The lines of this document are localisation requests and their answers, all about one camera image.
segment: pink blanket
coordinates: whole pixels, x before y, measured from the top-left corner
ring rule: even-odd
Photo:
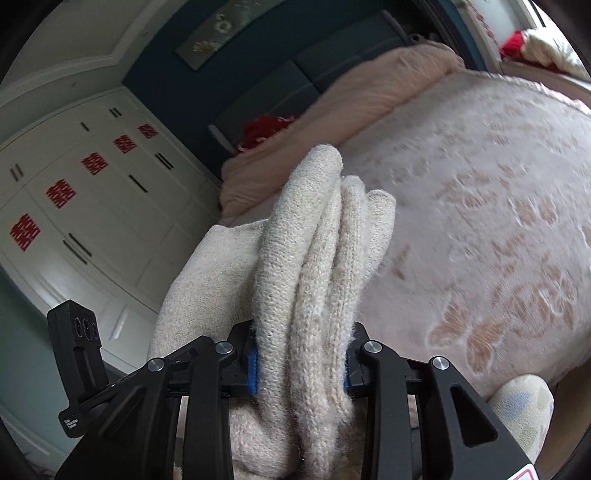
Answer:
[[[313,146],[344,143],[462,67],[462,59],[447,47],[422,44],[352,69],[289,129],[224,163],[222,219],[231,221],[279,190]]]
[[[376,63],[389,56],[415,97],[397,108],[404,100],[392,98],[390,113],[356,124],[363,131],[339,147],[344,174],[397,200],[394,236],[359,320],[401,356],[449,358],[484,397],[522,374],[555,384],[591,353],[591,111],[541,85],[463,70],[432,46]],[[427,69],[440,79],[417,95],[419,84],[429,85]],[[395,72],[384,72],[393,81]],[[383,78],[367,79],[382,86],[374,92],[387,90]],[[369,89],[359,95],[378,111]],[[252,179],[244,192],[255,182],[266,189],[237,222],[268,215],[268,192],[305,156],[290,156],[297,148],[340,143],[327,138],[336,136],[327,119],[355,118],[336,105],[321,115],[324,100],[312,119],[302,117],[301,127],[296,122],[248,157],[252,164],[229,165],[237,178]],[[304,132],[312,144],[304,145]],[[252,200],[232,197],[241,187],[235,179],[226,186],[226,206],[230,197],[241,207]]]

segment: label sticker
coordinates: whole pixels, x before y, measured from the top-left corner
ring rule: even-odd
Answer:
[[[519,472],[507,480],[539,480],[538,474],[535,472],[535,468],[532,464],[526,465]]]

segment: cabinet handle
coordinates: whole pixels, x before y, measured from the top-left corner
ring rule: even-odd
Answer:
[[[71,233],[68,233],[68,236],[74,241],[74,243],[76,245],[78,245],[84,251],[84,253],[86,255],[88,255],[89,257],[92,257],[92,254],[90,253],[90,251],[84,245],[82,245],[74,235],[72,235]]]
[[[88,262],[86,261],[86,259],[82,255],[80,255],[76,250],[74,250],[68,242],[66,242],[65,240],[62,240],[62,242],[64,242],[64,245],[67,247],[67,249],[70,252],[72,252],[75,256],[78,257],[78,260],[80,260],[82,263],[84,263],[84,265],[88,265]]]
[[[129,178],[130,178],[130,179],[131,179],[131,180],[132,180],[132,181],[133,181],[133,182],[134,182],[134,183],[135,183],[135,184],[136,184],[136,185],[137,185],[139,188],[141,188],[141,189],[144,191],[144,193],[148,193],[148,191],[145,189],[145,187],[144,187],[144,186],[143,186],[143,185],[142,185],[140,182],[138,182],[138,181],[135,179],[135,177],[134,177],[133,175],[129,175]]]
[[[167,169],[169,169],[169,170],[172,170],[172,169],[174,168],[173,164],[171,164],[171,163],[170,163],[170,162],[167,160],[167,158],[166,158],[164,155],[162,155],[160,152],[156,153],[154,156],[155,156],[157,159],[159,159],[159,160],[160,160],[160,163],[161,163],[162,165],[164,165],[164,166],[165,166]]]

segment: knitted fabric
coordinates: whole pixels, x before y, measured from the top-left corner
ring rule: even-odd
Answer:
[[[301,458],[310,478],[330,478],[348,448],[346,349],[362,288],[390,242],[395,200],[366,194],[357,177],[341,179],[341,169],[335,148],[314,148],[267,221],[212,228],[161,309],[150,356],[199,335],[225,339],[235,323],[254,318],[256,403],[230,405],[237,478],[280,478]],[[185,414],[183,403],[181,436]]]

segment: white cloth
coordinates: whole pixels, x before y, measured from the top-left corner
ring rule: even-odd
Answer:
[[[570,73],[581,80],[590,80],[583,62],[570,45],[567,38],[556,28],[536,28],[524,30],[521,54],[529,61],[544,67],[555,64],[562,72]]]

